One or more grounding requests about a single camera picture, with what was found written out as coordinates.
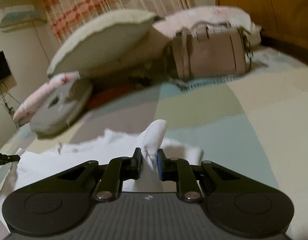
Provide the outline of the grey donut cushion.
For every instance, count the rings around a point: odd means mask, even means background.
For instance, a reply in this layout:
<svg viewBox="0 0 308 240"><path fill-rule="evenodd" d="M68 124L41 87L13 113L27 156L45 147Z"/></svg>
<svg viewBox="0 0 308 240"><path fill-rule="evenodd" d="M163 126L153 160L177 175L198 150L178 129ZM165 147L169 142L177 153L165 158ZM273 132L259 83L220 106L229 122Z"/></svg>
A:
<svg viewBox="0 0 308 240"><path fill-rule="evenodd" d="M89 79L58 87L30 120L31 131L40 138L48 138L69 128L85 108L92 90Z"/></svg>

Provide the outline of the wall air conditioner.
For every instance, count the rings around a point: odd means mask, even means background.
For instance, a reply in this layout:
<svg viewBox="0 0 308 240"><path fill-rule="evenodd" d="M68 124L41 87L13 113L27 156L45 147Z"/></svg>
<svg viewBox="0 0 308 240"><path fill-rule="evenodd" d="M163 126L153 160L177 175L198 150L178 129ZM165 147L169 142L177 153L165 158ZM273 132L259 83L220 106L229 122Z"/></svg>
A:
<svg viewBox="0 0 308 240"><path fill-rule="evenodd" d="M47 24L46 16L34 5L15 5L0 9L0 30L3 33L10 33L30 27L35 24Z"/></svg>

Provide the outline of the white printed sweatshirt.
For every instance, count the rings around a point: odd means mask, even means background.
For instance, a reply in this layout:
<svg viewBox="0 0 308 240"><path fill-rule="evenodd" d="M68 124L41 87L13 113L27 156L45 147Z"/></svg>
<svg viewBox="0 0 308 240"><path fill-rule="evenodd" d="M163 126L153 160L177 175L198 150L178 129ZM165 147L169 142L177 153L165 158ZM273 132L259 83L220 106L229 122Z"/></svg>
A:
<svg viewBox="0 0 308 240"><path fill-rule="evenodd" d="M142 168L138 180L123 184L127 192L168 192L174 187L163 184L157 171L157 151L163 149L168 158L185 159L190 164L200 163L203 150L165 137L167 122L155 120L140 134L127 134L104 130L104 135L80 144L63 144L41 154L19 149L20 161L13 163L0 190L0 221L5 223L2 204L13 191L90 160L100 165L111 159L131 157L141 149Z"/></svg>

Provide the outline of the beige leather handbag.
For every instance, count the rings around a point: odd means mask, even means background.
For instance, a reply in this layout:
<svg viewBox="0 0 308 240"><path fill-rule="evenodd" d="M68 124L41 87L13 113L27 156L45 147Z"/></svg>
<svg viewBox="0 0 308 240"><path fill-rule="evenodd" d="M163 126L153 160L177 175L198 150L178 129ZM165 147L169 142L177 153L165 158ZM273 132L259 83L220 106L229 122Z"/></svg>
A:
<svg viewBox="0 0 308 240"><path fill-rule="evenodd" d="M243 27L200 21L176 33L166 50L166 71L176 81L242 76L250 71L251 45Z"/></svg>

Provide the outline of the wooden headboard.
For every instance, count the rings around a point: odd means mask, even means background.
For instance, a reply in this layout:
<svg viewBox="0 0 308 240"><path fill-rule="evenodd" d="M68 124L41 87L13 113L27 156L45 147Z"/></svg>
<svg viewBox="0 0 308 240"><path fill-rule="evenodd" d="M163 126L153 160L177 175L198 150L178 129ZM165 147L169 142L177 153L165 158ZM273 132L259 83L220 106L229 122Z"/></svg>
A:
<svg viewBox="0 0 308 240"><path fill-rule="evenodd" d="M261 44L308 65L308 0L216 0L238 7L262 27Z"/></svg>

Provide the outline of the pink floral quilt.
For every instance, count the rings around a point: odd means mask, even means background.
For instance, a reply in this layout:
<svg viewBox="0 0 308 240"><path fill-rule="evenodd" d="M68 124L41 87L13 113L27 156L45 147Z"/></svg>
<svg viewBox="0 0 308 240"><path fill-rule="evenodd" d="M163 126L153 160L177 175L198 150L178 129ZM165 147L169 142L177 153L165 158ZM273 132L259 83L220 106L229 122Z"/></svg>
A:
<svg viewBox="0 0 308 240"><path fill-rule="evenodd" d="M83 77L101 77L146 61L156 60L163 54L164 47L183 27L190 28L200 21L219 24L228 22L232 27L244 27L252 46L260 43L260 27L252 22L250 15L237 7L202 6L182 10L163 19L155 20L149 33L117 60L90 70L67 72L49 77L48 81L34 91L15 111L13 120L23 125L29 122L56 88Z"/></svg>

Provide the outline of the green cream pillow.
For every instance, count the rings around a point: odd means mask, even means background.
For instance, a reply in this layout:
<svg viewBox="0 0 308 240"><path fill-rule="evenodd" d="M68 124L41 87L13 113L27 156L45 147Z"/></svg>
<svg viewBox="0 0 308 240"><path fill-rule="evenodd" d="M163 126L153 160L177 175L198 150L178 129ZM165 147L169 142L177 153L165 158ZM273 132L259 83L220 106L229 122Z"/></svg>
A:
<svg viewBox="0 0 308 240"><path fill-rule="evenodd" d="M47 76L90 70L117 60L149 33L157 14L122 9L106 12L76 29L52 58Z"/></svg>

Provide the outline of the red flat item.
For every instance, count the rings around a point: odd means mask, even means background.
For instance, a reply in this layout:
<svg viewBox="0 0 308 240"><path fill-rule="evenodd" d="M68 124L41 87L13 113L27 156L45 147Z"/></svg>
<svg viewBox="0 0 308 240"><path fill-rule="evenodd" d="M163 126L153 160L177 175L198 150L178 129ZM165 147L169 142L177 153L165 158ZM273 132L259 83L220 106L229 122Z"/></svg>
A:
<svg viewBox="0 0 308 240"><path fill-rule="evenodd" d="M91 97L87 101L85 109L90 111L117 98L120 98L125 94L133 92L134 90L135 85L126 84L113 88L108 88L99 92L92 92Z"/></svg>

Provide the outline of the black wall television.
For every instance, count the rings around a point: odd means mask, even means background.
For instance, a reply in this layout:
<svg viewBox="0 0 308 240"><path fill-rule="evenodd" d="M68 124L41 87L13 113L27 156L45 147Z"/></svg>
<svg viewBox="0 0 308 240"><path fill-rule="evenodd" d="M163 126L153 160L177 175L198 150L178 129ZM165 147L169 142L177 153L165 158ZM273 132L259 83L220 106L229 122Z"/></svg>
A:
<svg viewBox="0 0 308 240"><path fill-rule="evenodd" d="M11 75L11 71L3 51L0 51L0 83Z"/></svg>

